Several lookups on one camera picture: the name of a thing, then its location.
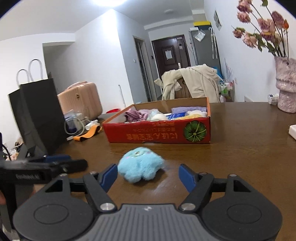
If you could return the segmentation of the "light blue plush toy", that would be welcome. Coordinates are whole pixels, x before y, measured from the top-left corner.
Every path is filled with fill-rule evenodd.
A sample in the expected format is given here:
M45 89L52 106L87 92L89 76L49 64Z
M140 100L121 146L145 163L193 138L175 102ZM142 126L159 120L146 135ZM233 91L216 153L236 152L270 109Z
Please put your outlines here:
M127 152L119 161L118 173L129 183L153 180L165 160L149 148L138 147Z

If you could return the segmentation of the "blue tissue packet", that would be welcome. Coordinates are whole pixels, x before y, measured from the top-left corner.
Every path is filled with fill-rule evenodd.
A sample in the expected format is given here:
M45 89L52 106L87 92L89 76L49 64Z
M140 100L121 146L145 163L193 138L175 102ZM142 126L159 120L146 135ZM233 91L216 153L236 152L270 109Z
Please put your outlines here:
M167 116L168 120L175 120L177 118L182 118L186 116L186 112L183 113L172 113L170 115Z

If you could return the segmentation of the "white small bottle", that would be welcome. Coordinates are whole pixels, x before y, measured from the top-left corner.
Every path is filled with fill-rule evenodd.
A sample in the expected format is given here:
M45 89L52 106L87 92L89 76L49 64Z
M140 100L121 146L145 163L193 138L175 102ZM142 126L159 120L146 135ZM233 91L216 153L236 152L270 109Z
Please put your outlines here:
M85 129L89 131L93 126L100 126L98 120L93 120L85 126Z

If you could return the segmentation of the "white yellow plush toy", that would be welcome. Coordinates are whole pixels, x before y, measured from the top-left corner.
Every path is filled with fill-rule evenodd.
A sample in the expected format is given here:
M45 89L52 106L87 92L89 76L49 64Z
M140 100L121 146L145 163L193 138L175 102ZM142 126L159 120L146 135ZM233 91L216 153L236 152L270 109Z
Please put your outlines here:
M185 116L179 117L176 120L188 120L192 118L207 118L208 113L201 110L193 110L193 111L187 111L187 114Z

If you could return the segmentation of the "black paper bag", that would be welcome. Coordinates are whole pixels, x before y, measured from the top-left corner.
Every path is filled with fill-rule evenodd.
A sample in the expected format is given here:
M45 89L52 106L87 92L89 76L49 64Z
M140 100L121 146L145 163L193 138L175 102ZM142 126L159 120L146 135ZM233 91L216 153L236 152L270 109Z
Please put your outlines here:
M40 65L41 80L33 80L31 66L34 60L31 60L28 69L23 69L27 83L19 83L18 72L18 89L9 94L16 124L31 157L54 154L67 138L54 80L43 78L42 63L39 59L36 61Z

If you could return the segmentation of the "purple checked pillow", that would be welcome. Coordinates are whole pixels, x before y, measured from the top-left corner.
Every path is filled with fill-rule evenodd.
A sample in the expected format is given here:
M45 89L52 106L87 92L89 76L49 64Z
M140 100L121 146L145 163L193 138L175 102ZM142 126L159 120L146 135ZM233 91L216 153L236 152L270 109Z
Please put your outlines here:
M187 113L188 111L194 111L194 110L199 110L203 112L207 112L206 107L201 107L201 106L181 106L181 107L176 107L171 109L172 114L177 114L177 113Z

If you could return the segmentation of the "red bucket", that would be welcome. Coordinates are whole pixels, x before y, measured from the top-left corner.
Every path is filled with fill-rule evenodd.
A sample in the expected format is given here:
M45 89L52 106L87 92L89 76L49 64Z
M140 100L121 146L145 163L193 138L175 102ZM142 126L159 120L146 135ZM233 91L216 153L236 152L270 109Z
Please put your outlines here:
M106 113L117 113L117 112L120 112L121 109L120 108L114 108L114 109L111 109L109 111L107 111Z

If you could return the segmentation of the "light pink folded cloth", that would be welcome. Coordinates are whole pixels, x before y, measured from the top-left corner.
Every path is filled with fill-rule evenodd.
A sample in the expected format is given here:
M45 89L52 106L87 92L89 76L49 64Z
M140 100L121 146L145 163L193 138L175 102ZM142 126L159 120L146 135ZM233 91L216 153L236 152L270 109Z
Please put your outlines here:
M161 113L158 109L151 109L148 112L148 121L167 121L168 117Z

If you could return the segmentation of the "brown wooden chair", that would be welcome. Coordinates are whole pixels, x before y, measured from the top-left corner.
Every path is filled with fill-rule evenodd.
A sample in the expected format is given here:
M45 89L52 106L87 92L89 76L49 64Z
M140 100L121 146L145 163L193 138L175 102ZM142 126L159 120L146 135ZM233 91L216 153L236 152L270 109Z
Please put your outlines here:
M178 83L181 86L181 89L175 92L175 99L191 98L192 96L189 92L189 89L188 89L184 79L180 78L178 80Z

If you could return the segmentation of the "pink suitcase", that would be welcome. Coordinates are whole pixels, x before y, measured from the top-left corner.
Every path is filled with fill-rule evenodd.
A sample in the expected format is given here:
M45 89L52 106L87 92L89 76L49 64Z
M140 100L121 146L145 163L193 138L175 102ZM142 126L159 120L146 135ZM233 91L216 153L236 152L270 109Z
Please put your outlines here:
M103 112L97 87L93 82L74 83L57 97L63 114L74 111L93 120Z

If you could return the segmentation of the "white box on table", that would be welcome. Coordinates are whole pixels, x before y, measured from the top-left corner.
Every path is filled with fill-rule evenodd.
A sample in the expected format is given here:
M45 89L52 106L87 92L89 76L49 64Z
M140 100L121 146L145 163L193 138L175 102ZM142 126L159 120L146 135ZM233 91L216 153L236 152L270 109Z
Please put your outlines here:
M288 134L296 140L296 125L291 125L289 127Z

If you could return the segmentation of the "dark brown entrance door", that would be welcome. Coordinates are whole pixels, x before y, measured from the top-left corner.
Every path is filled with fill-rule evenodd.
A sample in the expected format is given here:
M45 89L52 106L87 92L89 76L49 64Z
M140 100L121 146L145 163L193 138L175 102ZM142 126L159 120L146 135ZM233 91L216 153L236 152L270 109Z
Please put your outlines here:
M191 66L184 35L153 40L152 47L159 77L167 71Z

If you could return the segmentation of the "pink textured vase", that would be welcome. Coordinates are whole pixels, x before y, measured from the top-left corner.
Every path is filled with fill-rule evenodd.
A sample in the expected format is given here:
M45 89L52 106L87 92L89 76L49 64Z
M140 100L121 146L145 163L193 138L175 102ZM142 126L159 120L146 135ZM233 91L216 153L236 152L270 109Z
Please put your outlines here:
M280 91L278 108L286 113L295 113L296 72L295 59L275 57L276 88Z

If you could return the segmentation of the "yellow box on refrigerator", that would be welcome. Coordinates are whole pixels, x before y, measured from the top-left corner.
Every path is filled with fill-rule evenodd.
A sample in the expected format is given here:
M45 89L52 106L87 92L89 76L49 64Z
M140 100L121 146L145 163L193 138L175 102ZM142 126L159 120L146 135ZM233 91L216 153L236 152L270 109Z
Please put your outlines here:
M193 23L195 27L201 27L201 26L211 26L210 21L196 21Z

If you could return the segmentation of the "pink artificial flowers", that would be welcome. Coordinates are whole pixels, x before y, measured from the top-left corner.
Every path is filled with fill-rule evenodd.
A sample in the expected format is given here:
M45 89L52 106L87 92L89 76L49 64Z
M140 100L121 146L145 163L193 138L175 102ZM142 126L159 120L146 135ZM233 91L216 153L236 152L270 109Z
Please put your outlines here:
M252 1L238 1L237 18L243 24L254 27L253 32L245 28L233 28L233 35L241 39L249 48L257 48L260 52L266 48L274 57L288 58L288 32L290 25L279 12L270 11L268 1L262 1L261 6L266 8L269 18L263 18Z

